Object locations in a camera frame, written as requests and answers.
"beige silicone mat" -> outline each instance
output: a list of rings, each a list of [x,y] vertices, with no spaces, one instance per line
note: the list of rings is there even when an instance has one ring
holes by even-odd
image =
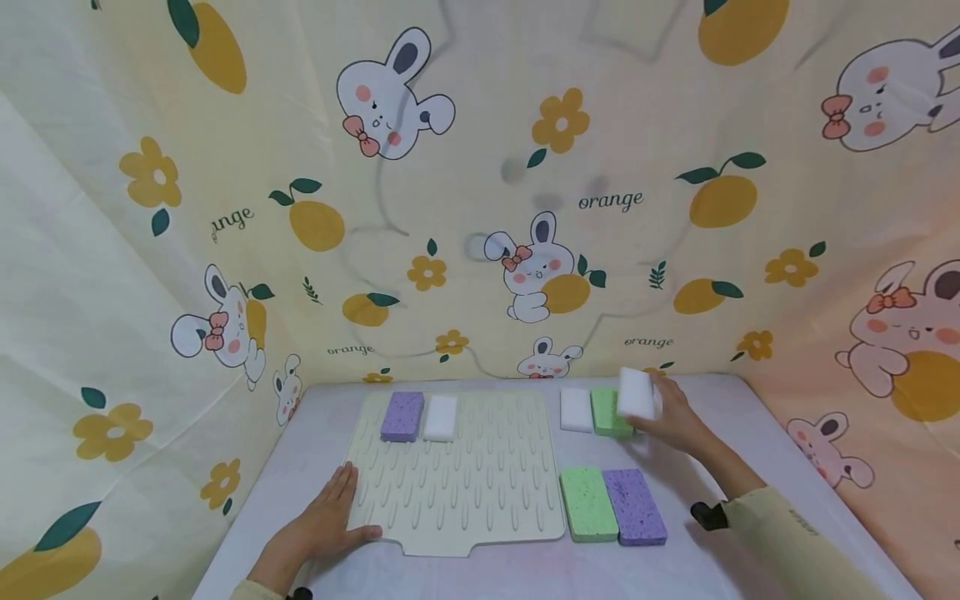
[[[381,442],[390,394],[367,396],[347,451],[360,468],[349,527],[381,525],[408,556],[465,557],[480,543],[562,537],[543,394],[453,395],[457,435],[447,444]]]

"sleeve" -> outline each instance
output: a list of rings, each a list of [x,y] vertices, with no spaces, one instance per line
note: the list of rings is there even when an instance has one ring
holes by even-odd
[[[283,600],[280,594],[270,591],[258,583],[244,580],[236,587],[230,600]]]
[[[821,536],[774,488],[724,504],[730,528],[795,600],[887,600],[876,585]]]

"bunny illustration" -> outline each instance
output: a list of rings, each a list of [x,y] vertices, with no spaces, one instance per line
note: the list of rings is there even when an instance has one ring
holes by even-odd
[[[942,71],[960,64],[960,28],[930,45],[897,39],[851,60],[837,93],[821,109],[823,136],[867,152],[892,144],[915,127],[938,132],[960,121],[960,89],[944,93]]]
[[[570,361],[584,355],[584,349],[579,346],[564,348],[560,354],[551,354],[552,347],[550,338],[538,338],[534,342],[533,356],[520,361],[516,370],[531,379],[560,379],[570,372]]]
[[[418,27],[394,42],[386,62],[360,60],[337,77],[337,98],[347,118],[344,129],[357,138],[364,156],[403,158],[420,130],[442,135],[456,112],[453,101],[437,94],[417,102],[407,85],[430,58],[430,38]]]
[[[247,297],[235,285],[227,286],[216,265],[204,273],[204,284],[211,298],[219,304],[209,317],[183,315],[170,330],[170,342],[177,354],[193,358],[210,350],[226,367],[243,365],[250,391],[263,374],[267,358],[257,340],[251,337],[247,323]]]
[[[833,442],[847,431],[847,416],[843,413],[823,415],[817,424],[803,419],[791,419],[786,432],[817,472],[836,488],[844,479],[850,479],[859,488],[874,484],[874,470],[862,459],[844,456]]]
[[[530,224],[531,246],[518,246],[505,231],[492,233],[484,242],[487,260],[498,260],[504,267],[503,281],[516,294],[507,308],[511,319],[538,323],[550,316],[546,295],[540,290],[557,276],[573,273],[573,253],[553,241],[557,217],[544,211]]]
[[[294,373],[299,366],[300,357],[291,354],[287,356],[283,373],[274,371],[274,392],[279,399],[279,403],[276,405],[276,424],[281,427],[294,417],[294,413],[300,406],[300,391],[303,389],[303,382]]]
[[[893,377],[907,372],[910,352],[932,350],[960,360],[960,260],[930,272],[922,294],[902,285],[914,264],[903,262],[880,277],[876,294],[851,323],[860,342],[836,354],[876,397],[893,393]]]

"purple sponge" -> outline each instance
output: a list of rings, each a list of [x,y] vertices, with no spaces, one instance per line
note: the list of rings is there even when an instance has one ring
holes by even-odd
[[[394,392],[380,425],[380,439],[384,442],[415,442],[422,413],[423,392]]]
[[[613,504],[616,524],[620,527],[620,545],[664,545],[666,525],[660,518],[643,473],[638,468],[605,470],[603,480]]]

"white sponge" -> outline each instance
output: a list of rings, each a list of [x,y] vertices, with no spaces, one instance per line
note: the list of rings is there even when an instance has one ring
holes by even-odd
[[[560,390],[560,428],[566,431],[593,433],[593,411],[589,390]]]
[[[457,397],[431,396],[426,407],[423,438],[428,442],[453,442],[457,432]]]
[[[616,414],[620,417],[634,415],[655,420],[660,416],[660,410],[660,403],[654,398],[654,382],[650,379],[650,373],[622,367]]]

